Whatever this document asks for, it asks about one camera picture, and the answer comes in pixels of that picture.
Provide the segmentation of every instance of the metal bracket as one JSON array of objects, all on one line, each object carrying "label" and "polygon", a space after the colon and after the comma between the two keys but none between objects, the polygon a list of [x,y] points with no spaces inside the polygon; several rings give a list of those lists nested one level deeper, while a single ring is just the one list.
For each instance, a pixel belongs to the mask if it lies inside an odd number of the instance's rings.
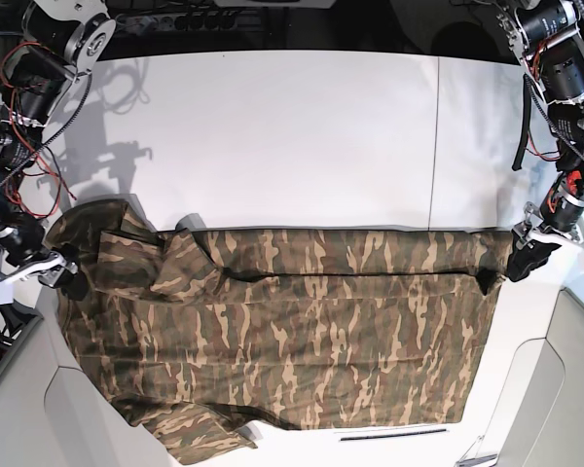
[{"label": "metal bracket", "polygon": [[486,455],[478,459],[460,460],[455,467],[493,467],[497,463],[497,454]]},{"label": "metal bracket", "polygon": [[513,228],[513,232],[519,237],[517,247],[521,250],[527,248],[532,241],[538,241],[572,249],[577,254],[580,272],[584,274],[584,219],[580,218],[570,233],[544,232],[540,229],[543,220],[538,208],[528,202],[524,212],[526,213],[525,220]]},{"label": "metal bracket", "polygon": [[12,274],[0,278],[0,305],[12,304],[14,301],[14,284],[18,280],[26,280],[31,276],[38,275],[44,277],[49,275],[50,278],[59,274],[62,269],[73,270],[75,265],[68,262],[65,258],[55,251],[50,252],[47,259],[32,262],[22,268],[19,268]]}]

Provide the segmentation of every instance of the gray panel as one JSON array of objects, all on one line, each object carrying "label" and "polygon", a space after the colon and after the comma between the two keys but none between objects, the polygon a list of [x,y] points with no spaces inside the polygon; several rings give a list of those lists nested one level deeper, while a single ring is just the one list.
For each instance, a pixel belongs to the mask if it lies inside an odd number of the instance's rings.
[{"label": "gray panel", "polygon": [[[502,450],[519,413],[519,407],[524,402],[529,383],[545,345],[549,345],[545,339],[534,339],[522,343],[517,348],[487,433],[476,453],[477,457],[497,454]],[[550,387],[549,389],[558,392],[558,388]]]},{"label": "gray panel", "polygon": [[58,365],[43,321],[0,376],[0,467],[66,467],[43,401]]},{"label": "gray panel", "polygon": [[45,408],[69,467],[175,465],[163,445],[142,426],[129,426],[79,370],[56,372]]},{"label": "gray panel", "polygon": [[563,389],[533,447],[526,467],[584,465],[584,307],[559,296],[547,337],[563,359]]},{"label": "gray panel", "polygon": [[563,362],[546,342],[541,349],[526,397],[499,455],[498,467],[524,465],[561,392],[564,379]]},{"label": "gray panel", "polygon": [[35,316],[30,320],[26,327],[21,331],[13,347],[9,349],[4,358],[0,361],[0,382],[3,378],[2,375],[6,374],[10,370],[11,362],[18,358],[18,355],[25,350],[27,345],[27,340],[30,339],[33,330],[36,326],[40,325],[42,319],[39,316]]}]

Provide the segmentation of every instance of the black bar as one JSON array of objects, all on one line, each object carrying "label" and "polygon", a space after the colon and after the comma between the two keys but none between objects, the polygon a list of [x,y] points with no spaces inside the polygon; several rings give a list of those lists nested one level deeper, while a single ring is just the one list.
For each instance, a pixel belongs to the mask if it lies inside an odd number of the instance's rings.
[{"label": "black bar", "polygon": [[528,77],[524,75],[524,113],[522,114],[522,136],[519,140],[519,147],[517,154],[513,161],[513,171],[516,172],[522,169],[522,162],[524,161],[524,154],[528,146],[529,121],[532,114],[532,99],[528,91]]},{"label": "black bar", "polygon": [[445,433],[447,431],[448,430],[446,428],[438,428],[436,430],[410,431],[409,433],[394,433],[391,435],[350,436],[350,437],[341,438],[340,441],[384,440],[387,438],[404,438],[406,436],[432,435],[434,433]]}]

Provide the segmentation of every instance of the red wire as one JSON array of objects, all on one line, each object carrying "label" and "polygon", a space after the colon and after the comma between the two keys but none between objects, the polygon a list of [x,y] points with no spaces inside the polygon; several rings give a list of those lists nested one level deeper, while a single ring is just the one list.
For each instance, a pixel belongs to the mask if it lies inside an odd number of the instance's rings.
[{"label": "red wire", "polygon": [[554,202],[554,205],[552,206],[552,200],[550,198],[547,198],[547,207],[549,207],[549,210],[552,214],[554,214],[556,212],[556,206],[558,205],[558,202]]},{"label": "red wire", "polygon": [[532,141],[532,136],[528,133],[528,141],[530,146],[532,147],[532,151],[539,156],[540,158],[542,158],[544,161],[547,162],[555,162],[558,159],[560,159],[560,156],[558,156],[557,158],[548,158],[546,156],[543,156],[541,153],[538,152],[538,150],[536,149],[536,146],[534,145],[534,141]]},{"label": "red wire", "polygon": [[566,186],[568,187],[569,192],[577,196],[577,181],[582,179],[582,174],[579,170],[573,170],[567,177],[566,177]]},{"label": "red wire", "polygon": [[538,81],[539,78],[539,62],[541,59],[541,52],[543,52],[545,49],[547,48],[547,41],[542,41],[540,46],[538,46],[538,49],[536,50],[536,54],[534,55],[534,59],[532,60],[532,70],[530,70],[530,73],[532,74],[532,76],[534,77],[535,81]]},{"label": "red wire", "polygon": [[[35,149],[28,143],[28,141],[26,141],[26,139],[19,133],[18,128],[15,125],[15,121],[13,118],[14,115],[14,109],[15,109],[15,99],[16,96],[18,94],[19,90],[27,90],[30,88],[34,88],[35,86],[41,86],[43,83],[39,83],[37,85],[33,85],[27,88],[16,88],[14,85],[12,85],[11,83],[9,83],[9,80],[7,80],[7,77],[4,74],[4,68],[7,64],[7,62],[9,61],[9,59],[13,56],[13,54],[15,52],[17,52],[19,49],[23,48],[23,47],[40,47],[48,52],[51,52],[50,49],[48,49],[47,47],[42,46],[41,44],[39,44],[38,42],[31,42],[31,41],[25,41],[25,42],[21,42],[18,45],[16,45],[10,52],[8,52],[5,57],[2,59],[2,62],[0,63],[0,81],[2,82],[2,84],[6,87],[9,88],[10,90],[12,90],[11,92],[11,107],[9,108],[9,121],[11,123],[11,127],[13,129],[14,134],[16,135],[16,137],[18,138],[18,140],[21,142],[21,144],[24,145],[24,147],[30,151],[30,154],[35,154]],[[43,158],[40,157],[39,152],[37,151],[37,154],[35,156],[35,162],[37,163],[37,165],[39,165],[39,168],[41,168],[42,172],[45,172],[49,175],[51,175],[55,182],[56,182],[56,188],[57,188],[57,194],[56,194],[56,200],[55,200],[55,204],[54,207],[52,209],[52,211],[47,214],[47,215],[43,215],[43,214],[35,214],[32,211],[30,211],[26,205],[23,203],[23,201],[21,200],[21,196],[19,195],[19,192],[15,189],[15,187],[10,187],[10,184],[7,185],[7,187],[5,187],[5,196],[15,205],[19,206],[22,210],[24,210],[25,212],[35,216],[35,217],[49,217],[52,216],[53,214],[56,213],[56,211],[58,210],[58,202],[60,201],[60,187],[63,186],[65,188],[65,191],[74,199],[76,199],[76,197],[74,197],[74,195],[69,191],[69,189],[67,188],[67,184],[65,183],[64,179],[62,177],[59,177],[58,174],[56,172],[54,172],[50,166],[48,165],[47,162],[44,161]],[[39,175],[43,175],[45,173],[41,173],[41,174],[35,174],[34,176],[39,176]],[[23,172],[24,176],[33,176],[32,174],[27,174],[25,172]]]},{"label": "red wire", "polygon": [[[33,149],[32,146],[30,146],[30,144],[28,144],[28,141],[25,140],[25,138],[23,136],[21,136],[21,134],[18,131],[18,128],[16,127],[15,121],[13,119],[13,109],[15,107],[15,99],[16,99],[16,95],[18,94],[18,90],[13,89],[13,92],[11,93],[11,107],[9,108],[9,122],[11,123],[11,128],[13,129],[13,132],[15,133],[16,137],[18,138],[18,140],[21,142],[21,144],[23,144],[26,149],[28,151],[30,151],[30,154],[34,154],[35,150]],[[43,160],[43,158],[39,157],[39,154],[37,154],[35,161],[41,161],[41,163],[46,167],[46,169],[48,170],[48,173],[50,175],[52,175],[52,177],[54,178],[54,180],[56,181],[56,187],[58,189],[58,192],[56,194],[56,197],[58,200],[60,200],[60,185],[61,182],[58,179],[58,176],[50,169],[50,167],[48,166],[48,164]],[[55,206],[52,209],[52,211],[49,214],[36,214],[32,211],[30,211],[26,205],[23,203],[23,201],[21,200],[21,197],[19,196],[19,193],[17,193],[17,200],[18,202],[13,201],[16,205],[18,205],[19,207],[21,207],[24,211],[26,211],[28,214],[31,214],[35,217],[49,217],[52,216],[53,214],[56,213],[56,211],[58,210],[58,202],[55,202]]]},{"label": "red wire", "polygon": [[48,52],[51,52],[50,49],[48,49],[47,47],[42,46],[38,42],[32,42],[32,41],[20,42],[15,47],[13,47],[13,49],[8,54],[6,54],[5,57],[2,59],[2,62],[0,62],[0,81],[2,82],[2,84],[4,86],[9,88],[10,90],[14,90],[16,87],[13,86],[11,83],[9,83],[9,80],[7,80],[7,77],[4,75],[4,67],[7,64],[7,61],[9,61],[9,58],[11,58],[15,52],[17,52],[22,47],[26,47],[26,46],[40,47],[42,49],[45,49]]}]

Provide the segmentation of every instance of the cloth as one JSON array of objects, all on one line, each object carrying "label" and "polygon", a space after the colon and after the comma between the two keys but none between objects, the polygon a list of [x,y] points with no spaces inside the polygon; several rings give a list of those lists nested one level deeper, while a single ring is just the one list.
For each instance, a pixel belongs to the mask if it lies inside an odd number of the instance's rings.
[{"label": "cloth", "polygon": [[461,420],[511,234],[152,233],[124,201],[68,211],[90,291],[60,298],[93,384],[180,462],[289,430]]}]

